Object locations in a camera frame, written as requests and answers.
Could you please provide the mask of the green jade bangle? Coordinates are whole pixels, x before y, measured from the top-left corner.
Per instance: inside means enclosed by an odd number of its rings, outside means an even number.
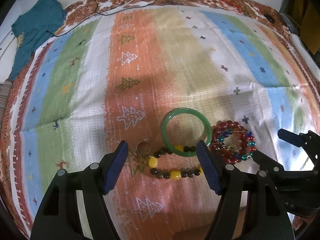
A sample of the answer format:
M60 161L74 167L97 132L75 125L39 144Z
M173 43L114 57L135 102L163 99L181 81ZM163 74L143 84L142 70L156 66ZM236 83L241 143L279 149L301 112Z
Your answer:
M199 111L181 107L170 110L161 122L161 136L166 148L185 158L196 156L196 144L203 140L209 146L213 130L209 120Z

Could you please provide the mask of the small dark round object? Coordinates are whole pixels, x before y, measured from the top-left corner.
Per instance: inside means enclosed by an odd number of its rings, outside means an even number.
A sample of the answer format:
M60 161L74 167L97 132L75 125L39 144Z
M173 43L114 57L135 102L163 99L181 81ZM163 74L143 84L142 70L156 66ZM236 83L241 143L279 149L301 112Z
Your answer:
M271 23L275 22L274 18L269 14L265 14L264 17Z

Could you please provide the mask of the grey striped pillow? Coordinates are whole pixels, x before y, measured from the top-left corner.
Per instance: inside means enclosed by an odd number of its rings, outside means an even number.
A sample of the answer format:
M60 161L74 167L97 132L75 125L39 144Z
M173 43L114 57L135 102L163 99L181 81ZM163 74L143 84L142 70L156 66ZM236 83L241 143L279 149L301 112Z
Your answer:
M0 122L2 126L3 116L5 112L5 108L7 106L8 97L10 95L10 91L12 89L12 81L10 79L6 79L0 88Z

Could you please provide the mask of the teal knit sweater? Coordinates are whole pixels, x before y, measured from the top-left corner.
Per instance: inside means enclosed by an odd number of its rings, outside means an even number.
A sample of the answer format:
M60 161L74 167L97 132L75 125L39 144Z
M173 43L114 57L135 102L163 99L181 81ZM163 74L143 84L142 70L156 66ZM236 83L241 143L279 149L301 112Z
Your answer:
M66 11L58 0L38 0L12 24L17 51L9 79L14 81L35 51L63 26Z

